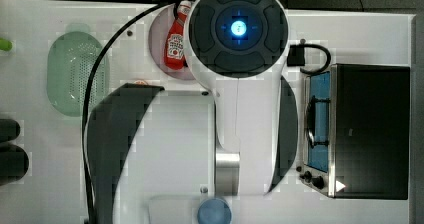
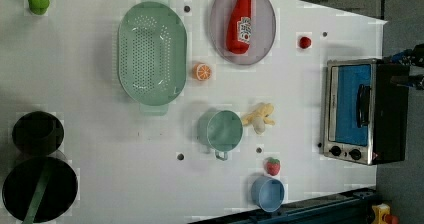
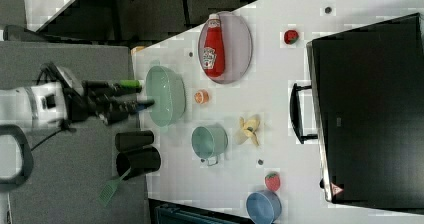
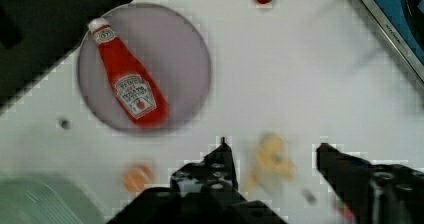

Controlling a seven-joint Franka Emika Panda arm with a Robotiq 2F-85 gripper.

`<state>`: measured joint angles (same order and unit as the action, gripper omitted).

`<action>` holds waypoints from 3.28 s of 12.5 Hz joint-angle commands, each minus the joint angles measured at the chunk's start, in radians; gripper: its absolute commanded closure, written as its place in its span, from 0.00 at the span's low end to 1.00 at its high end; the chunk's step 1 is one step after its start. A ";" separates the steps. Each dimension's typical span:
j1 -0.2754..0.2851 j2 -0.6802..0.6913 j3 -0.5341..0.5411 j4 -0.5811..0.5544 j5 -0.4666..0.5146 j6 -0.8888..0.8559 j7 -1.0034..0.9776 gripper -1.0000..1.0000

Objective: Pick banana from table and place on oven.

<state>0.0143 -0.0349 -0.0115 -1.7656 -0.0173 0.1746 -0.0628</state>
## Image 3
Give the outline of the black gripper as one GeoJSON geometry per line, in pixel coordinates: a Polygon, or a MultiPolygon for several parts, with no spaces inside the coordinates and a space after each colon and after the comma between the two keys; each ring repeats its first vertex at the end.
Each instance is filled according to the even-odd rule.
{"type": "MultiPolygon", "coordinates": [[[[96,104],[91,100],[91,97],[95,97],[96,95],[122,96],[140,93],[142,90],[142,87],[123,88],[119,82],[72,81],[70,84],[65,84],[63,94],[68,120],[71,123],[77,123],[86,121],[90,116],[94,116],[96,104]]],[[[130,115],[137,114],[154,104],[155,101],[152,99],[143,101],[114,101],[106,109],[106,120],[122,121],[130,115]]]]}

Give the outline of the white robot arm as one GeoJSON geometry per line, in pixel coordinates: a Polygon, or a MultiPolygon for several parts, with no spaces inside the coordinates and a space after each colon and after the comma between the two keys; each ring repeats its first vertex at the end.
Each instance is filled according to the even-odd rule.
{"type": "Polygon", "coordinates": [[[91,117],[113,125],[155,104],[152,99],[118,101],[118,96],[136,94],[139,86],[95,83],[75,88],[60,81],[1,92],[1,191],[25,184],[34,168],[30,133],[51,129],[54,134],[69,131],[74,123],[91,117]]]}

